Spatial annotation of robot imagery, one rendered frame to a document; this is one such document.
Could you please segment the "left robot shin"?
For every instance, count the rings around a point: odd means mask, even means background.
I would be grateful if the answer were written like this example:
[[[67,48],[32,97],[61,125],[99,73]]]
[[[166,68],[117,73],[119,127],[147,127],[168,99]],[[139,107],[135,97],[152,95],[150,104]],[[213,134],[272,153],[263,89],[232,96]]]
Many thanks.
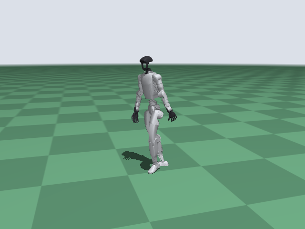
[[[157,155],[158,155],[158,139],[157,138],[153,142],[153,145],[151,142],[149,142],[149,150],[150,150],[150,155],[152,157],[153,165],[156,166],[157,165]]]

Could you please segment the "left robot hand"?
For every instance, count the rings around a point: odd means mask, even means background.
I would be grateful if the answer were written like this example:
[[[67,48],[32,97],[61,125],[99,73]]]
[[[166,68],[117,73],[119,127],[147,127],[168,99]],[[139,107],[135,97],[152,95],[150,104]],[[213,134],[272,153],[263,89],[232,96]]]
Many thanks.
[[[171,118],[171,122],[172,121],[174,121],[176,118],[177,118],[177,116],[175,115],[175,113],[173,112],[173,110],[171,110],[171,111],[168,111],[168,109],[166,109],[167,110],[167,112],[169,113],[169,119],[168,119],[168,121],[170,120],[170,118]],[[175,118],[176,117],[176,118]],[[173,119],[173,120],[172,120]]]

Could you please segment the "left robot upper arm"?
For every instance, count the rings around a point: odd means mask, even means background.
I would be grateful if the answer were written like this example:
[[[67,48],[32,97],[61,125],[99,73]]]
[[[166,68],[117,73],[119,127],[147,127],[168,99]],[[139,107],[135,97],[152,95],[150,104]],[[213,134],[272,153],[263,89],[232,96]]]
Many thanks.
[[[159,89],[158,96],[160,98],[163,97],[162,91],[164,91],[164,88],[163,88],[161,75],[160,74],[153,74],[152,79],[153,79],[154,82],[156,82],[157,88]]]

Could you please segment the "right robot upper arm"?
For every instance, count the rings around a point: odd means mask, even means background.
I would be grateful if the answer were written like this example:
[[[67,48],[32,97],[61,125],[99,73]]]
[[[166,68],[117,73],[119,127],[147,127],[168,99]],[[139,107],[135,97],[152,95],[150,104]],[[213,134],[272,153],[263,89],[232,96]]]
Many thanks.
[[[143,89],[142,89],[142,84],[141,84],[141,74],[138,75],[138,87],[139,87],[139,90],[136,92],[136,94],[138,96],[142,96],[143,95]]]

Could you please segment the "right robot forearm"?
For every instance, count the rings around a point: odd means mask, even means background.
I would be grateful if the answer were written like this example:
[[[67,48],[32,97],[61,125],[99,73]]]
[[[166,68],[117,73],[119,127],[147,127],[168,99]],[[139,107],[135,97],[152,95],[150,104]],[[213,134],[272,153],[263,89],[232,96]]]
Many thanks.
[[[141,100],[142,100],[142,97],[136,95],[136,102],[135,102],[136,111],[139,111]]]

